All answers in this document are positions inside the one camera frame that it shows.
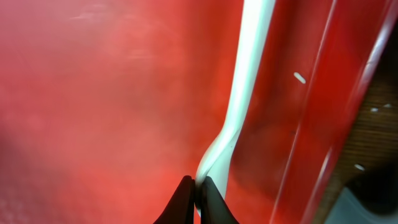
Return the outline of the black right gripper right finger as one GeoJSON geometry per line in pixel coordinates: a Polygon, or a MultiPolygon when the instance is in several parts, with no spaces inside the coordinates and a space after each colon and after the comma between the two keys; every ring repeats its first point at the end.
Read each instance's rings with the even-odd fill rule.
{"type": "Polygon", "coordinates": [[[198,209],[201,224],[239,224],[211,177],[206,177],[199,187],[198,209]]]}

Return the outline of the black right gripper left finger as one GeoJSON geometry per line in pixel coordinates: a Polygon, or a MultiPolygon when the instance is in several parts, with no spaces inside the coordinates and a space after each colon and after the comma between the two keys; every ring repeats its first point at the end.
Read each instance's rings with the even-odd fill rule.
{"type": "Polygon", "coordinates": [[[195,181],[186,175],[154,224],[193,224],[194,200],[195,181]]]}

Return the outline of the white plastic spoon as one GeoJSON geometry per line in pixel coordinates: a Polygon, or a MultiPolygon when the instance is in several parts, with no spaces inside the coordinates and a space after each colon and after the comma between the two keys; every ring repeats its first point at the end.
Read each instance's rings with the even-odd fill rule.
{"type": "Polygon", "coordinates": [[[204,153],[195,177],[200,191],[197,210],[201,216],[209,207],[206,196],[225,203],[232,155],[248,113],[275,4],[276,0],[244,0],[226,116],[221,131],[204,153]]]}

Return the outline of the grey dishwasher rack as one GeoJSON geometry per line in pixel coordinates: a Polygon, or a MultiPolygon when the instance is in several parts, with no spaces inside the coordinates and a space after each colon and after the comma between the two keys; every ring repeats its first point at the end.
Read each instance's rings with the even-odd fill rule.
{"type": "Polygon", "coordinates": [[[345,187],[330,210],[324,224],[397,224],[397,212],[377,215],[365,208],[345,187]]]}

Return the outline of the red serving tray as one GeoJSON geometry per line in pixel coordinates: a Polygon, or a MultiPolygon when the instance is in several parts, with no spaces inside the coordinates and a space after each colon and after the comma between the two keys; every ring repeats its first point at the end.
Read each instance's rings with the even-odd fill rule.
{"type": "MultiPolygon", "coordinates": [[[[2,1],[1,222],[153,223],[221,131],[242,1],[2,1]]],[[[277,1],[226,201],[310,223],[396,1],[277,1]]]]}

